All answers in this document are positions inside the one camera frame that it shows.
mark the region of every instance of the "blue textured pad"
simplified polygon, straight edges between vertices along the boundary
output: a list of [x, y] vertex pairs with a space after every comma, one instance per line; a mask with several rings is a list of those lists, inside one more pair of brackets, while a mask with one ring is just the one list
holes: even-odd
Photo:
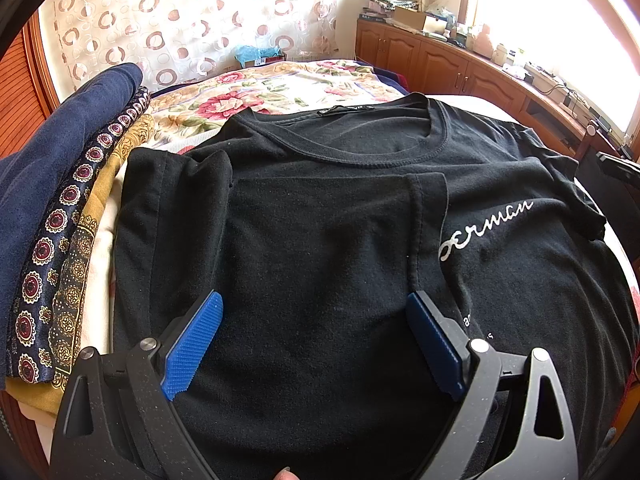
[[466, 392], [462, 359], [417, 294], [406, 299], [406, 318], [441, 392], [458, 402]]
[[168, 400], [174, 400], [176, 394], [191, 384], [204, 352], [222, 322], [222, 312], [222, 296], [212, 291], [167, 354], [161, 386]]

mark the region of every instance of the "sheer white curtain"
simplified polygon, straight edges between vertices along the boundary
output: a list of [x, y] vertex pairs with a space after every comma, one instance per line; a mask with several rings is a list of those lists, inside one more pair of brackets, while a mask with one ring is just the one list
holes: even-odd
[[[638, 23], [631, 15], [632, 27]], [[559, 75], [624, 132], [638, 100], [640, 76], [620, 42], [587, 0], [478, 0], [476, 23]]]
[[337, 49], [337, 0], [47, 0], [42, 33], [59, 52], [65, 93], [105, 68], [134, 62], [152, 91], [234, 65], [240, 44], [279, 46], [290, 57]]

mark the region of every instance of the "wooden cabinet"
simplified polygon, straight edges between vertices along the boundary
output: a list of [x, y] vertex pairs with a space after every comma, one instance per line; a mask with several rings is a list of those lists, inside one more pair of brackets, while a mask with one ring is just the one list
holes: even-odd
[[379, 68], [384, 68], [378, 61], [378, 53], [382, 54], [382, 40], [385, 29], [379, 23], [358, 22], [356, 33], [356, 56]]
[[466, 70], [460, 93], [485, 99], [512, 116], [520, 112], [525, 97], [514, 85], [474, 63]]
[[458, 94], [468, 65], [463, 57], [424, 42], [418, 54], [417, 90], [432, 95]]
[[419, 90], [416, 68], [421, 44], [422, 41], [417, 36], [390, 28], [385, 31], [382, 52], [378, 53], [378, 66], [402, 74], [412, 92]]

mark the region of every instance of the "wooden countertop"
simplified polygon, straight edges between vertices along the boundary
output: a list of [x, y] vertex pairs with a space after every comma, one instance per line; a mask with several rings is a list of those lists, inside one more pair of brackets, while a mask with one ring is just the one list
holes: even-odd
[[[369, 22], [367, 20], [359, 20], [359, 21], [362, 21], [363, 23], [367, 23], [367, 24], [374, 23], [374, 22]], [[422, 41], [430, 42], [431, 44], [437, 45], [444, 50], [452, 52], [465, 60], [472, 61], [476, 64], [479, 64], [480, 66], [482, 66], [487, 70], [493, 71], [494, 75], [497, 78], [500, 78], [501, 80], [507, 82], [508, 84], [511, 84], [512, 86], [518, 87], [520, 90], [522, 90], [525, 93], [527, 97], [538, 102], [543, 108], [545, 108], [549, 113], [551, 113], [553, 117], [555, 117], [565, 127], [567, 127], [567, 129], [571, 131], [572, 134], [574, 134], [574, 136], [578, 139], [578, 141], [582, 140], [582, 138], [584, 137], [585, 127], [582, 126], [578, 121], [576, 121], [572, 117], [571, 113], [567, 111], [562, 105], [559, 105], [558, 103], [553, 101], [549, 96], [541, 94], [532, 85], [525, 83], [520, 79], [516, 79], [510, 76], [504, 70], [502, 70], [502, 67], [496, 65], [495, 63], [491, 62], [487, 58], [480, 56], [479, 54], [476, 54], [471, 50], [467, 50], [466, 48], [460, 48], [453, 44], [445, 43], [444, 41], [427, 38], [426, 36], [423, 36], [421, 34], [413, 34], [407, 30], [404, 30], [403, 28], [394, 27], [393, 25], [389, 25], [388, 23], [377, 23], [377, 25], [380, 25], [381, 27], [391, 28], [395, 32], [408, 35], [409, 37], [412, 37], [412, 38], [418, 37]]]

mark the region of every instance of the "crew neckline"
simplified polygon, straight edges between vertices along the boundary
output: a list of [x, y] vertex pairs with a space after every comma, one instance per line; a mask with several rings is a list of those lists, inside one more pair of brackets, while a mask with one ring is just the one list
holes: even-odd
[[[444, 120], [444, 111], [442, 109], [442, 104], [435, 99], [428, 98], [427, 96], [417, 92], [412, 92], [411, 94], [396, 99], [395, 101], [367, 106], [370, 106], [371, 108], [369, 110], [354, 113], [366, 114], [374, 109], [380, 110], [385, 108], [423, 108], [429, 113], [429, 118], [431, 120], [430, 132], [428, 135], [418, 140], [415, 146], [399, 152], [352, 153], [332, 148], [331, 146], [325, 146], [324, 144], [319, 144], [318, 142], [307, 139], [306, 137], [303, 137], [287, 128], [288, 125], [293, 123], [299, 123], [311, 118], [318, 119], [318, 112], [321, 111], [322, 108], [319, 110], [287, 114], [285, 116], [261, 114], [259, 112], [254, 112], [251, 108], [246, 108], [240, 113], [233, 115], [229, 120], [239, 121], [244, 126], [252, 129], [255, 133], [265, 136], [273, 142], [276, 142], [277, 144], [307, 158], [323, 162], [332, 162], [334, 164], [347, 164], [349, 166], [361, 166], [367, 168], [376, 166], [404, 166], [428, 160], [432, 156], [435, 156], [447, 141], [448, 128], [447, 123]], [[328, 115], [325, 117], [330, 119], [334, 116]]]

